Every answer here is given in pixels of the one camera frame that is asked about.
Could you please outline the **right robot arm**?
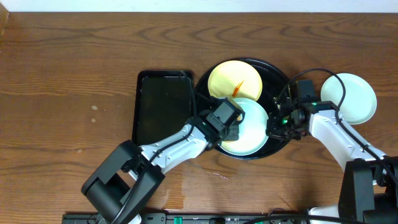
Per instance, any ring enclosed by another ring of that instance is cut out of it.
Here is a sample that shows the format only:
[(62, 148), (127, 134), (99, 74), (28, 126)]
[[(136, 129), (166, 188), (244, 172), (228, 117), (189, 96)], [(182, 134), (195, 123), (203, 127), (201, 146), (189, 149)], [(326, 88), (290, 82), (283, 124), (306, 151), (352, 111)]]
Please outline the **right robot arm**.
[(368, 143), (339, 110), (330, 101), (301, 98), (269, 113), (269, 137), (313, 136), (343, 169), (338, 204), (309, 209), (308, 223), (397, 223), (397, 158)]

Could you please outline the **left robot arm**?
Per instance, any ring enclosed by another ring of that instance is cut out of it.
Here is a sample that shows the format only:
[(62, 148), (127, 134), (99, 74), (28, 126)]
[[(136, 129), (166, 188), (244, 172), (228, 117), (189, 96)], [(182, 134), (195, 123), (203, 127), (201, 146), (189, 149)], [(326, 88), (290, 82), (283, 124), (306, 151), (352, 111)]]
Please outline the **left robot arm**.
[(180, 163), (198, 157), (226, 137), (202, 118), (153, 144), (122, 142), (81, 187), (82, 194), (106, 223), (140, 223), (140, 211), (165, 178)]

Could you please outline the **light blue plate front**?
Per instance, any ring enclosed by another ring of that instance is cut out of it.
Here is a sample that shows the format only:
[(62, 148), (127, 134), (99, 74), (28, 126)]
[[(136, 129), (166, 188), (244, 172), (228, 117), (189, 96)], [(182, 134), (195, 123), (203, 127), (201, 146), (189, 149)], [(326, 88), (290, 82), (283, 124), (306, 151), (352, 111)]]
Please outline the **light blue plate front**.
[[(362, 124), (372, 118), (377, 109), (377, 98), (373, 88), (363, 78), (351, 73), (339, 73), (346, 94), (340, 108), (349, 124)], [(332, 101), (335, 105), (341, 100), (343, 89), (334, 76), (328, 78), (321, 88), (321, 100)]]

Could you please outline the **pale green plate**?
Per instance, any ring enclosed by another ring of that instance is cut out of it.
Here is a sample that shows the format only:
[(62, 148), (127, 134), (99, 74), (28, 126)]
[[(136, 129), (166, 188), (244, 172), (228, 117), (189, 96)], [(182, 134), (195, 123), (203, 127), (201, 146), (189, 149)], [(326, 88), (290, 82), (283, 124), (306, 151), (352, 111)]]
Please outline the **pale green plate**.
[(238, 139), (223, 141), (220, 148), (234, 156), (248, 156), (260, 150), (268, 140), (266, 134), (267, 120), (265, 109), (254, 100), (233, 98), (245, 112), (243, 122), (238, 125)]

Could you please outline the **green and yellow sponge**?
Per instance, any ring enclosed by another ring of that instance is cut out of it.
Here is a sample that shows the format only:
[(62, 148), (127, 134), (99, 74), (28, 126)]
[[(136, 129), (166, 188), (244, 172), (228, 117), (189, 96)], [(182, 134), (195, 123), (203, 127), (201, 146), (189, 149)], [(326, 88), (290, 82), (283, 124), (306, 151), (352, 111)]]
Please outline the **green and yellow sponge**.
[(243, 119), (243, 115), (242, 114), (240, 114), (238, 117), (237, 117), (237, 121), (241, 121)]

